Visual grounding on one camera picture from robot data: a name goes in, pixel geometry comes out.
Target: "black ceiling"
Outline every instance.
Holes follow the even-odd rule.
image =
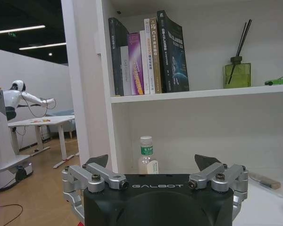
[[[66,45],[19,50],[21,47],[66,42],[61,0],[0,0],[0,31],[37,25],[46,27],[15,32],[15,37],[0,34],[0,49],[54,63],[67,63]]]

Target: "ceiling light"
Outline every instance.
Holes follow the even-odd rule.
[[[15,29],[10,29],[10,30],[0,31],[0,34],[2,34],[2,33],[9,33],[9,32],[21,32],[21,31],[27,31],[27,30],[32,30],[32,29],[40,29],[40,28],[44,28],[44,27],[45,27],[45,25],[39,25],[39,26],[33,26],[33,27],[15,28]]]
[[[45,45],[45,46],[23,47],[23,48],[19,48],[19,50],[27,50],[27,49],[34,49],[34,48],[47,48],[47,47],[64,46],[64,45],[66,45],[66,42],[56,43],[56,44],[49,44],[49,45]]]

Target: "white bookshelf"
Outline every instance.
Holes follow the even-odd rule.
[[[139,138],[151,135],[161,172],[195,171],[195,153],[229,165],[283,167],[283,85],[263,86],[283,76],[283,0],[63,0],[63,7],[65,2],[73,6],[77,30],[77,41],[68,32],[67,45],[77,46],[79,59],[69,67],[76,66],[71,76],[80,76],[85,96],[75,107],[85,112],[78,120],[88,134],[79,137],[86,147],[81,162],[108,153],[113,171],[136,172]],[[108,18],[137,32],[160,9],[183,26],[190,91],[115,97]],[[91,30],[94,17],[97,29]],[[249,18],[253,24],[241,54],[252,63],[253,87],[222,89],[222,66],[235,54]]]
[[[223,97],[223,96],[236,96],[248,94],[262,94],[262,93],[282,93],[283,85],[281,86],[261,86],[237,89],[213,89],[213,90],[200,90],[178,93],[163,93],[152,95],[136,95],[126,97],[111,97],[111,103],[126,103],[138,101],[153,101],[153,100],[175,100],[199,97]]]

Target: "white table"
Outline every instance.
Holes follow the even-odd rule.
[[[34,155],[36,155],[36,154],[38,154],[42,151],[49,149],[50,147],[44,147],[44,145],[43,145],[41,133],[40,133],[40,127],[41,126],[56,125],[58,127],[58,135],[59,135],[59,139],[60,139],[61,156],[62,156],[62,161],[59,162],[58,164],[56,164],[53,167],[53,168],[57,168],[60,165],[62,165],[64,162],[66,162],[67,160],[74,157],[74,155],[70,155],[69,157],[67,157],[66,147],[65,147],[64,130],[63,130],[63,123],[67,122],[69,120],[74,120],[74,119],[75,119],[75,117],[73,115],[65,115],[65,116],[33,118],[33,119],[28,119],[28,120],[23,120],[23,121],[11,122],[11,123],[8,124],[8,127],[10,127],[10,129],[11,129],[13,147],[14,147],[15,150],[19,150],[18,141],[17,141],[17,134],[15,132],[13,132],[13,128],[34,126],[39,151],[36,152],[36,153],[33,153],[31,156],[34,156]]]
[[[249,170],[278,180],[283,185],[283,168]],[[242,203],[233,226],[283,226],[283,197],[249,179],[248,198]]]

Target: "blue sofa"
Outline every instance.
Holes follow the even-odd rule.
[[[74,115],[75,112],[73,109],[54,112],[54,113],[47,113],[46,116],[62,116],[62,115]],[[70,138],[72,138],[72,132],[75,131],[75,120],[67,121],[63,124],[64,132],[69,132]],[[51,133],[58,133],[57,126],[49,126],[49,130]]]

